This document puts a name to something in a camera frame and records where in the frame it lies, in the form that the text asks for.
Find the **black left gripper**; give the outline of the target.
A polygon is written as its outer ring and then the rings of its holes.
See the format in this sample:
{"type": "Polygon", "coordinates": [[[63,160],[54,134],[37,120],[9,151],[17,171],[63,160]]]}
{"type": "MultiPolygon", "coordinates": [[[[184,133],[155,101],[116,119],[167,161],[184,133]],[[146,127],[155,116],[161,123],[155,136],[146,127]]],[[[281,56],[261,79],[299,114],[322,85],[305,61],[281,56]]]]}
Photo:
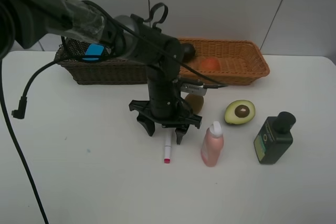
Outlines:
{"type": "Polygon", "coordinates": [[[184,135],[187,133],[188,127],[185,125],[193,125],[197,129],[200,128],[202,117],[191,114],[178,102],[163,102],[160,105],[153,101],[132,100],[129,104],[130,111],[137,111],[137,121],[144,127],[149,136],[153,136],[155,132],[155,123],[162,126],[176,127],[176,143],[180,145],[184,135]]]}

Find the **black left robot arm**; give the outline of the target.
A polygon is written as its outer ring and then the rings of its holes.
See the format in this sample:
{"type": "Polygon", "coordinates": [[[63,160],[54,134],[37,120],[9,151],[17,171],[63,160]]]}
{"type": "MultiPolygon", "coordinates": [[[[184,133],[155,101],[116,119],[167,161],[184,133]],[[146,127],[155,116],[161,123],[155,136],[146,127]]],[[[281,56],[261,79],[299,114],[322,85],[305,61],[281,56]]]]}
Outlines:
{"type": "Polygon", "coordinates": [[[174,128],[180,143],[190,125],[202,118],[183,103],[178,81],[183,48],[178,39],[149,27],[138,16],[112,18],[91,1],[1,0],[1,57],[13,43],[27,49],[46,34],[55,34],[111,49],[111,58],[122,58],[146,67],[147,101],[131,101],[137,121],[153,135],[155,125],[174,128]]]}

